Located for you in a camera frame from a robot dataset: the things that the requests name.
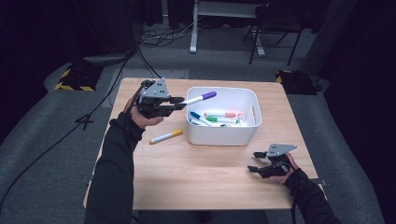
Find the wooden table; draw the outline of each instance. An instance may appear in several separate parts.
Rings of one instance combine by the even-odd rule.
[[[110,119],[123,110],[143,78],[125,78]],[[262,125],[244,147],[196,146],[187,133],[156,145],[149,139],[182,128],[187,131],[186,111],[174,111],[161,124],[148,127],[134,151],[134,209],[287,209],[289,190],[258,174],[253,152],[266,151],[273,143],[297,145],[291,154],[310,178],[318,178],[304,139],[282,86],[276,82],[166,79],[172,96],[187,98],[191,87],[236,87],[254,91],[262,112]]]

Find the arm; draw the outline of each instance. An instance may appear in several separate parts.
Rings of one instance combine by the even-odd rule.
[[[294,170],[290,168],[286,175],[271,176],[269,179],[276,183],[284,184],[290,189],[291,195],[294,195],[298,180],[298,191],[296,192],[297,196],[295,200],[301,210],[305,223],[341,223],[332,211],[321,188],[317,184],[311,182],[306,173],[298,168],[289,153],[287,156],[296,171],[294,172]]]
[[[102,156],[95,165],[85,223],[131,223],[134,203],[133,151],[142,139],[146,126],[156,125],[163,118],[145,119],[134,106],[130,129],[132,139],[127,139],[125,120],[128,117],[125,112],[130,103],[125,106],[124,112],[110,121]]]

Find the person's left hand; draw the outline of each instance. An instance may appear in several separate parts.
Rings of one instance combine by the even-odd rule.
[[[131,104],[131,102],[132,102],[132,98],[129,99],[128,103],[124,107],[124,110],[123,110],[124,113],[127,112],[128,107]],[[132,120],[141,129],[145,129],[147,126],[154,126],[154,125],[157,125],[157,124],[163,122],[163,117],[157,117],[157,118],[153,118],[153,119],[146,119],[143,115],[141,115],[139,113],[139,111],[137,110],[137,107],[135,105],[132,107],[131,113],[132,113]]]

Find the chair leg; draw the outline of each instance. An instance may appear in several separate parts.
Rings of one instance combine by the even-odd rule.
[[[279,44],[280,41],[282,41],[286,37],[286,35],[288,35],[288,33],[283,34],[282,37],[280,37],[280,39],[276,43]]]
[[[244,42],[245,42],[245,40],[247,40],[248,35],[249,35],[250,32],[251,32],[251,29],[253,29],[253,25],[251,25],[250,28],[248,28],[247,34],[246,34],[245,37],[244,37]]]
[[[301,32],[302,32],[302,31],[300,31],[300,32],[298,33],[297,38],[296,38],[296,41],[294,42],[294,47],[293,47],[293,50],[291,51],[291,54],[290,54],[290,57],[289,57],[289,61],[288,61],[288,65],[290,65],[291,58],[293,57],[294,51],[296,50],[297,43],[298,43],[298,40],[300,39]]]
[[[257,27],[256,34],[254,35],[253,48],[251,49],[250,60],[248,61],[248,64],[251,64],[251,61],[253,60],[253,54],[254,54],[254,50],[256,49],[256,42],[257,42],[257,38],[259,37],[259,32],[260,29],[259,27]]]

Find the white container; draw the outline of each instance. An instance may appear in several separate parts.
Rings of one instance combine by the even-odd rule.
[[[213,98],[186,106],[187,138],[195,145],[209,146],[245,146],[262,124],[262,113],[256,94],[248,89],[226,87],[193,87],[187,93],[187,99],[215,91]],[[240,114],[243,122],[232,124],[232,127],[221,127],[223,123],[213,123],[215,126],[194,125],[190,119],[196,119],[191,111],[205,118],[206,112],[234,112]]]

